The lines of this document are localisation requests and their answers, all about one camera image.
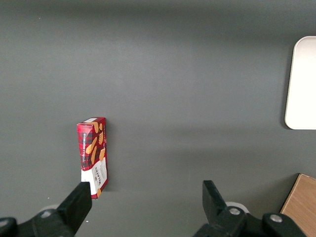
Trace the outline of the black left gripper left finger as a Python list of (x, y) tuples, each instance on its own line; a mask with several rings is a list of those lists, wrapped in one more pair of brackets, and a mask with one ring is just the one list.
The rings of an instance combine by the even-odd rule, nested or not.
[(13, 217), (0, 219), (2, 237), (74, 237), (92, 208), (90, 183), (80, 182), (57, 208), (45, 209), (18, 224)]

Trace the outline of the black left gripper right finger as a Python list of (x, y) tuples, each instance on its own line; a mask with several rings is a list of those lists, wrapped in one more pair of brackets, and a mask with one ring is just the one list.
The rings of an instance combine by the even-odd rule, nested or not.
[(265, 213), (255, 218), (235, 205), (227, 205), (211, 180), (202, 184), (202, 206), (208, 223), (196, 237), (304, 237), (301, 228), (287, 215)]

